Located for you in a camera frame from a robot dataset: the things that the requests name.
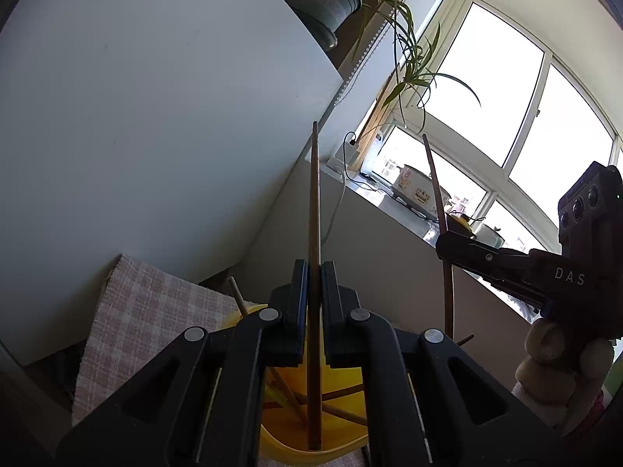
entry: pink checkered cloth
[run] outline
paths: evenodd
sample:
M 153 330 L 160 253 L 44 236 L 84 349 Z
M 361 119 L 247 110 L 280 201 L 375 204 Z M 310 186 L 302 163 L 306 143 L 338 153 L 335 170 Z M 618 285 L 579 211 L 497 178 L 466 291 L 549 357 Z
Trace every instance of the pink checkered cloth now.
M 97 304 L 80 364 L 74 425 L 112 395 L 173 339 L 191 326 L 220 329 L 236 302 L 122 255 Z M 258 465 L 282 464 L 261 458 Z M 359 451 L 325 464 L 363 465 Z

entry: bright sky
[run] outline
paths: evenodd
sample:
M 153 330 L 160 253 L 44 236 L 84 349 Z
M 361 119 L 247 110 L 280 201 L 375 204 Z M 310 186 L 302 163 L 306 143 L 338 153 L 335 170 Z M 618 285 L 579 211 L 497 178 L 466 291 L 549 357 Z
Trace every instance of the bright sky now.
M 510 179 L 558 226 L 558 201 L 593 161 L 608 165 L 612 139 L 556 68 L 549 68 L 539 110 Z
M 502 166 L 537 83 L 543 51 L 488 10 L 472 4 L 439 69 L 426 110 Z
M 502 247 L 516 249 L 527 253 L 531 249 L 544 249 L 539 241 L 517 221 L 508 210 L 498 202 L 494 202 L 484 223 L 491 228 L 500 228 L 499 234 L 504 238 Z

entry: electric cable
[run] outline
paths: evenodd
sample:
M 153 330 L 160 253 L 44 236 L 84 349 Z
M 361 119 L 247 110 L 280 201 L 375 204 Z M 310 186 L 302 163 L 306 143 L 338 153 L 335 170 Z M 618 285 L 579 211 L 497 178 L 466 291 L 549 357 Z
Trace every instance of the electric cable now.
M 487 219 L 486 216 L 482 216 L 482 218 L 472 218 L 471 216 L 468 216 L 464 212 L 459 212 L 458 210 L 451 210 L 448 214 L 465 215 L 465 216 L 467 216 L 469 218 L 469 221 L 484 221 L 485 219 Z
M 351 133 L 354 135 L 354 131 L 348 132 L 346 135 L 344 135 L 344 141 L 342 142 L 342 156 L 343 156 L 343 163 L 344 163 L 344 173 L 347 176 L 348 181 L 354 182 L 355 184 L 359 184 L 361 186 L 365 186 L 368 191 L 378 191 L 378 189 L 373 188 L 367 182 L 355 181 L 354 179 L 351 179 L 351 177 L 348 175 L 346 144 L 347 144 L 347 136 L 350 135 Z
M 345 173 L 342 172 L 341 176 L 342 176 L 342 194 L 340 195 L 340 199 L 338 200 L 337 204 L 335 204 L 335 209 L 333 209 L 333 214 L 331 214 L 331 220 L 329 221 L 329 226 L 326 229 L 326 234 L 320 241 L 321 248 L 325 245 L 326 241 L 329 240 L 329 235 L 331 235 L 331 230 L 333 229 L 333 222 L 335 221 L 335 216 L 337 216 L 338 214 L 338 209 L 340 208 L 340 205 L 342 204 L 342 200 L 344 200 L 344 193 L 347 190 L 347 178 L 346 178 Z

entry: spider plant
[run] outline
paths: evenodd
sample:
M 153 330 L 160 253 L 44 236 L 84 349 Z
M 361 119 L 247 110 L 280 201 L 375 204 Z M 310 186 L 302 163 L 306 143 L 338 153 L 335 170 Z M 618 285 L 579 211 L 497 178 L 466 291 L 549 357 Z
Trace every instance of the spider plant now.
M 404 69 L 402 69 L 402 80 L 400 80 L 399 75 L 401 73 L 401 68 L 398 62 L 396 62 L 396 69 L 394 74 L 396 75 L 397 85 L 394 89 L 387 95 L 385 101 L 383 102 L 383 107 L 388 105 L 392 100 L 396 99 L 400 94 L 411 88 L 415 90 L 415 93 L 418 95 L 420 99 L 420 104 L 424 111 L 424 120 L 422 121 L 422 128 L 424 129 L 424 125 L 426 124 L 426 102 L 425 97 L 431 94 L 431 85 L 433 83 L 436 84 L 436 77 L 446 77 L 450 80 L 455 81 L 456 83 L 461 84 L 461 86 L 468 89 L 472 95 L 475 96 L 476 100 L 480 104 L 480 99 L 478 95 L 476 95 L 475 91 L 468 86 L 465 82 L 463 82 L 458 77 L 454 75 L 450 75 L 447 73 L 434 72 L 431 70 L 431 60 L 434 57 L 435 51 L 437 50 L 438 42 L 439 42 L 439 34 L 440 34 L 440 26 L 437 25 L 437 32 L 435 33 L 435 37 L 432 40 L 432 43 L 426 39 L 426 48 L 419 45 L 417 37 L 415 35 L 416 30 L 413 25 L 413 16 L 411 15 L 411 11 L 409 7 L 401 1 L 397 0 L 380 0 L 381 3 L 388 3 L 394 9 L 393 15 L 387 15 L 382 13 L 380 10 L 378 11 L 385 20 L 390 24 L 390 26 L 394 29 L 394 35 L 396 37 L 396 44 L 400 45 L 400 49 L 403 52 L 405 57 Z M 418 88 L 424 88 L 424 92 L 420 94 L 418 92 Z

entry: metal screw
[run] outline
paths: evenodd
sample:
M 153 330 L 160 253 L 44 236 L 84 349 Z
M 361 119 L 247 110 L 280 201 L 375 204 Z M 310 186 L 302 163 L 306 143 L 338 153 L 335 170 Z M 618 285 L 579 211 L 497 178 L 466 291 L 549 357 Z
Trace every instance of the metal screw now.
M 191 326 L 186 332 L 184 332 L 184 338 L 188 342 L 196 342 L 203 339 L 204 336 L 203 328 L 199 328 L 198 326 Z
M 273 321 L 279 317 L 279 311 L 276 309 L 272 309 L 271 307 L 267 307 L 266 309 L 262 309 L 260 311 L 260 318 L 264 321 Z
M 362 308 L 353 309 L 351 311 L 351 318 L 355 321 L 365 321 L 370 317 L 370 311 Z
M 437 344 L 443 341 L 443 332 L 441 332 L 440 330 L 437 330 L 436 328 L 431 328 L 429 330 L 426 330 L 426 332 L 424 332 L 424 338 L 427 341 L 432 342 L 433 344 Z

